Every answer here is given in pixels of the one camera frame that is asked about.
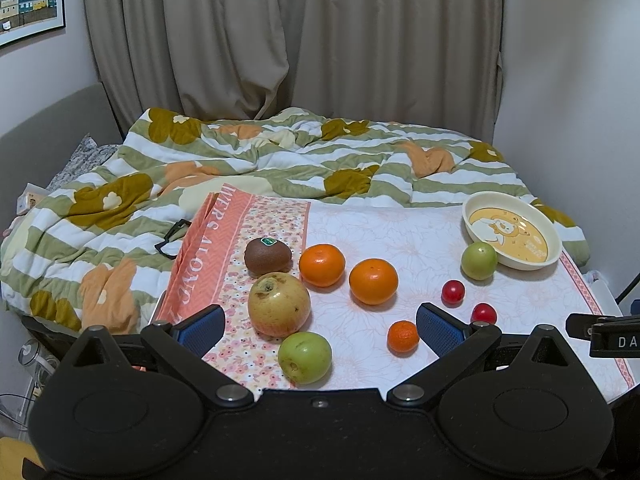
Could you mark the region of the red cherry tomato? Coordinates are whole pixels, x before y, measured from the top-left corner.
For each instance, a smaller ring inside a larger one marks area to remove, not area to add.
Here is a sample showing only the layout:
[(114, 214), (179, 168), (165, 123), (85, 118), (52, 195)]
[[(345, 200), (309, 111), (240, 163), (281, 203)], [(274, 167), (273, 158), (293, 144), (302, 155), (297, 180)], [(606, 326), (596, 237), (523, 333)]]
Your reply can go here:
[(471, 314), (471, 322), (484, 322), (495, 325), (498, 320), (497, 311), (486, 302), (477, 304)]
[(442, 302), (448, 307), (457, 307), (462, 304), (465, 296), (465, 286), (458, 280), (449, 280), (442, 285)]

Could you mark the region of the small mandarin orange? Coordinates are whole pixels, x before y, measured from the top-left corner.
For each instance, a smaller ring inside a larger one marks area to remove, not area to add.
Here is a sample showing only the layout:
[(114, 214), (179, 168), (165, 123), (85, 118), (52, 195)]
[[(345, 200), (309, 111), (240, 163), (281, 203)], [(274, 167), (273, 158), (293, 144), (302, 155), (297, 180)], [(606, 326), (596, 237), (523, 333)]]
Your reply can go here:
[(387, 348), (397, 354), (413, 352), (419, 341), (418, 330), (413, 322), (397, 321), (387, 331)]

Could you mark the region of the green apple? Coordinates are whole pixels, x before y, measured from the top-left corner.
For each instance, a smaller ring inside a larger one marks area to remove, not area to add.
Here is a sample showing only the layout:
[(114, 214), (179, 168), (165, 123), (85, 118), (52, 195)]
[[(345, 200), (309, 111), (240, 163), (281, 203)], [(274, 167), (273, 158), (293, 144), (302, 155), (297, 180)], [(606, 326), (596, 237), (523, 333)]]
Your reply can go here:
[(465, 248), (461, 257), (462, 272), (471, 280), (486, 281), (498, 266), (498, 255), (491, 245), (474, 242)]
[(278, 351), (283, 375), (295, 385), (308, 385), (326, 376), (332, 364), (332, 348), (323, 336), (298, 332), (285, 338)]

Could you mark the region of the large yellow-red apple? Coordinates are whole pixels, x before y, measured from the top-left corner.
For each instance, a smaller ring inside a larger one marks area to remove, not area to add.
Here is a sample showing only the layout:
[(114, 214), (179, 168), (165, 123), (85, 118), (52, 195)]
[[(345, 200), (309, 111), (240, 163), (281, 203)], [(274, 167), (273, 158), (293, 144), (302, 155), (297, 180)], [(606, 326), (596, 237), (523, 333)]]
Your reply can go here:
[(307, 322), (310, 295), (298, 278), (272, 272), (258, 278), (247, 301), (250, 322), (258, 333), (285, 338), (298, 332)]

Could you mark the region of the brown kiwi with sticker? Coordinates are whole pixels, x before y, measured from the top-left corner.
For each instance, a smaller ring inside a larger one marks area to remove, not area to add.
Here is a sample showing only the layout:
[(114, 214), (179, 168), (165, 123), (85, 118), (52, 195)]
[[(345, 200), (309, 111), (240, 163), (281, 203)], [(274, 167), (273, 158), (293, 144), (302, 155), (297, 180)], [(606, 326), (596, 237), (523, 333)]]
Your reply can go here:
[(250, 274), (255, 276), (271, 272), (288, 272), (292, 252), (287, 244), (272, 237), (258, 237), (245, 247), (244, 262)]

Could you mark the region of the black eyeglasses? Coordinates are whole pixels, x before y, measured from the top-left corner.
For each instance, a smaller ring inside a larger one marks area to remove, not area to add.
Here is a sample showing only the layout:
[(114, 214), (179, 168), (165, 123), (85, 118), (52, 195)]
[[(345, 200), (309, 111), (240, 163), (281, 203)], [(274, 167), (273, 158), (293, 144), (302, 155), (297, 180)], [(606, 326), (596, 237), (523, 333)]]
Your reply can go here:
[(154, 245), (158, 254), (168, 260), (175, 260), (180, 250), (180, 243), (186, 230), (191, 226), (191, 221), (180, 219), (174, 223), (171, 228), (164, 234), (162, 239)]

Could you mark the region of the cream bowl with cartoon print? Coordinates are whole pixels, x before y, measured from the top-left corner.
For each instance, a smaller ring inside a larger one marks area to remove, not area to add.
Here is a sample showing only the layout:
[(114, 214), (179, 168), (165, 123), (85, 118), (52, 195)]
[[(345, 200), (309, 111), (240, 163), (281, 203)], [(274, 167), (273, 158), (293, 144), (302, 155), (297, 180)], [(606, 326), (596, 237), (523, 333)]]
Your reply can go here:
[(553, 266), (562, 254), (553, 223), (517, 197), (474, 193), (462, 206), (462, 219), (472, 240), (491, 245), (498, 261), (511, 269), (541, 270)]

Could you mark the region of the green striped floral blanket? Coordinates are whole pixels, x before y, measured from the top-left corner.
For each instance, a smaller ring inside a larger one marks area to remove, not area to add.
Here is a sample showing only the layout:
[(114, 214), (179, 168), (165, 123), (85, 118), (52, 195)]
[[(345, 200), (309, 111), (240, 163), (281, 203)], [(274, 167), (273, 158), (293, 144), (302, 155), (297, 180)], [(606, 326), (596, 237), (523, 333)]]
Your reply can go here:
[(326, 118), (202, 120), (152, 107), (106, 162), (60, 185), (1, 248), (1, 303), (70, 330), (134, 333), (172, 267), (157, 247), (224, 185), (330, 204), (428, 208), (534, 196), (491, 145), (450, 130)]

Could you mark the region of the clear glass jar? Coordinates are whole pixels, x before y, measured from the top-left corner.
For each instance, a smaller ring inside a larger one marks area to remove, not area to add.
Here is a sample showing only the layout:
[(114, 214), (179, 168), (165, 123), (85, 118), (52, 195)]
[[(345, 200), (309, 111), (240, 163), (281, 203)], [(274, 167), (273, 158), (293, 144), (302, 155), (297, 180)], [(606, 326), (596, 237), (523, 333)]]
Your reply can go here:
[(58, 359), (51, 354), (37, 339), (29, 339), (22, 346), (17, 356), (18, 362), (32, 376), (32, 394), (38, 398), (47, 385), (50, 377), (58, 368)]

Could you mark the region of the pink floral table cloth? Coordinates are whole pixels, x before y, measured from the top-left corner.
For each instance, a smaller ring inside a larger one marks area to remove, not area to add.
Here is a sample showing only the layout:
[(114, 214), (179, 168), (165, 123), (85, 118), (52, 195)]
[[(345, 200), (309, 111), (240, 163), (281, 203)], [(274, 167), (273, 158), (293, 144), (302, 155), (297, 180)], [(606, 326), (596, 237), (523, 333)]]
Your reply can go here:
[[(280, 341), (257, 333), (247, 311), (250, 276), (243, 261), (246, 244), (265, 235), (292, 249), (291, 274), (299, 277), (303, 249), (335, 246), (345, 257), (341, 281), (332, 287), (308, 287), (311, 314), (302, 330), (322, 335), (332, 347), (332, 367), (309, 388), (379, 388), (392, 386), (437, 359), (420, 342), (405, 356), (387, 347), (393, 322), (416, 320), (424, 301), (443, 307), (442, 286), (460, 280), (462, 305), (448, 310), (469, 322), (473, 308), (487, 302), (498, 314), (497, 325), (508, 333), (528, 334), (549, 323), (564, 332), (570, 313), (604, 313), (573, 260), (563, 254), (553, 266), (521, 272), (498, 266), (487, 282), (470, 281), (460, 270), (469, 243), (460, 206), (436, 209), (331, 205), (309, 200), (250, 195), (224, 185), (213, 206), (207, 240), (192, 261), (178, 258), (186, 279), (178, 292), (165, 297), (156, 318), (177, 322), (212, 302), (226, 316), (224, 336), (204, 356), (207, 364), (252, 390), (286, 389), (292, 385), (278, 365)], [(398, 274), (395, 295), (385, 304), (367, 306), (352, 296), (348, 276), (363, 260), (378, 258)]]

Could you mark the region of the grey patterned pillow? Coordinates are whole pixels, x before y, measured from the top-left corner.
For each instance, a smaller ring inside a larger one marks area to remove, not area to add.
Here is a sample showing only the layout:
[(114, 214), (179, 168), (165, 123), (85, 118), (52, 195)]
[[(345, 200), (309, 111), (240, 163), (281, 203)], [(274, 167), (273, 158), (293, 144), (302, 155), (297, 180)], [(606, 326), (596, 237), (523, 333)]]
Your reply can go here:
[(90, 134), (86, 134), (73, 151), (70, 160), (49, 182), (46, 190), (51, 193), (68, 182), (101, 166), (115, 154), (118, 144), (99, 145)]

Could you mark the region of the small box on sofa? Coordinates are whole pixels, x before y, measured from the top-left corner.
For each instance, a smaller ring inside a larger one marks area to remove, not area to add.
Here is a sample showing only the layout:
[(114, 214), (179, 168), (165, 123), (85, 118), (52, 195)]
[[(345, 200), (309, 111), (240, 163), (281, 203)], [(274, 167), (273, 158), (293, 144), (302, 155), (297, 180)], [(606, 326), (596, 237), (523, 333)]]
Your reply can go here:
[(45, 197), (50, 194), (50, 191), (41, 186), (27, 183), (23, 192), (16, 199), (15, 214), (21, 216), (26, 214), (32, 208), (37, 206)]

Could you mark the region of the grey sofa backrest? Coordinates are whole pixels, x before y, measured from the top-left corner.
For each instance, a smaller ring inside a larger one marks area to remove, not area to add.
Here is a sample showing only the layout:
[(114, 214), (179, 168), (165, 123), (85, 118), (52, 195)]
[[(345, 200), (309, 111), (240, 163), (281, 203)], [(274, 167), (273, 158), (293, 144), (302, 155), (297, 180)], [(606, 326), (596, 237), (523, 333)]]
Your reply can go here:
[(1, 137), (2, 228), (13, 220), (17, 197), (26, 184), (48, 184), (84, 136), (100, 145), (122, 143), (102, 84), (66, 96)]

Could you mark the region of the beige curtain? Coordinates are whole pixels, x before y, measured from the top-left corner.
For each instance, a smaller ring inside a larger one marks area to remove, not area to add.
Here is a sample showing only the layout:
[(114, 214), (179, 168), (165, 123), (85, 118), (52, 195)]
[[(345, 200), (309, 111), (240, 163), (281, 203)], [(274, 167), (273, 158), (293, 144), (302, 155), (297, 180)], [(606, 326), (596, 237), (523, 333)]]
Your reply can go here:
[(503, 0), (85, 0), (115, 116), (157, 106), (329, 117), (494, 135)]

